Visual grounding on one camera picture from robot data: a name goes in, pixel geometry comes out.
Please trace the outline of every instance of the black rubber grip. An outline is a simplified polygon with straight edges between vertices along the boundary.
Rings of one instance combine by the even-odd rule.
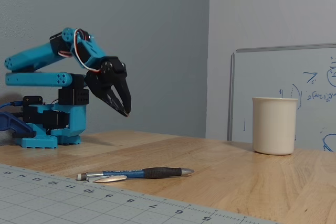
[[[173,176],[181,176],[181,168],[155,167],[146,168],[144,171],[144,178],[167,178]]]

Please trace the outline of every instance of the red and white wire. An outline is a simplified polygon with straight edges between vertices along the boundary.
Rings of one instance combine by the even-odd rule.
[[[62,56],[62,57],[65,57],[65,58],[70,58],[70,57],[72,57],[71,52],[66,52],[66,51],[59,51],[59,52],[58,52],[58,55],[60,55],[60,56]]]
[[[80,59],[80,57],[79,57],[79,55],[78,55],[78,50],[77,50],[77,32],[78,32],[79,30],[80,30],[80,29],[77,28],[77,29],[75,30],[75,32],[73,33],[73,43],[74,43],[74,49],[75,49],[75,56],[76,56],[76,58],[78,59],[79,63],[80,63],[84,68],[86,68],[87,70],[90,70],[90,71],[92,71],[92,72],[98,73],[98,72],[100,72],[99,69],[89,68],[88,66],[86,66],[86,65],[84,64],[84,62]]]

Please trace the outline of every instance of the blue cable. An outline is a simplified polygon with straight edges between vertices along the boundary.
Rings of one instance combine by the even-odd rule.
[[[3,107],[6,107],[6,106],[10,106],[10,105],[11,105],[10,102],[9,102],[9,103],[5,103],[5,104],[2,104],[2,105],[0,105],[0,109],[3,108]]]
[[[9,102],[9,103],[5,103],[0,105],[0,109],[6,106],[22,106],[22,101],[15,101],[15,102]]]

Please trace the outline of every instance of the whiteboard frame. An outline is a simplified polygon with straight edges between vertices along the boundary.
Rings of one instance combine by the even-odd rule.
[[[265,52],[265,51],[282,51],[282,50],[300,50],[300,49],[318,49],[318,48],[333,48],[333,47],[336,47],[336,43],[237,49],[236,52],[231,55],[229,109],[228,109],[228,120],[227,120],[227,140],[232,141],[233,97],[234,97],[234,83],[235,83],[235,57],[236,57],[237,53],[240,53],[240,52]]]

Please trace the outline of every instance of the gray wall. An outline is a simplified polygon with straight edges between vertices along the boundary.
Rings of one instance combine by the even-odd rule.
[[[210,0],[206,136],[226,140],[237,48],[334,43],[335,17],[336,0]]]
[[[126,63],[133,99],[131,116],[124,118],[91,94],[87,133],[131,129],[202,137],[208,7],[209,0],[0,0],[0,61],[65,27],[82,28]],[[43,71],[85,73],[74,59]],[[57,96],[55,88],[7,87],[3,63],[0,72],[1,102]]]

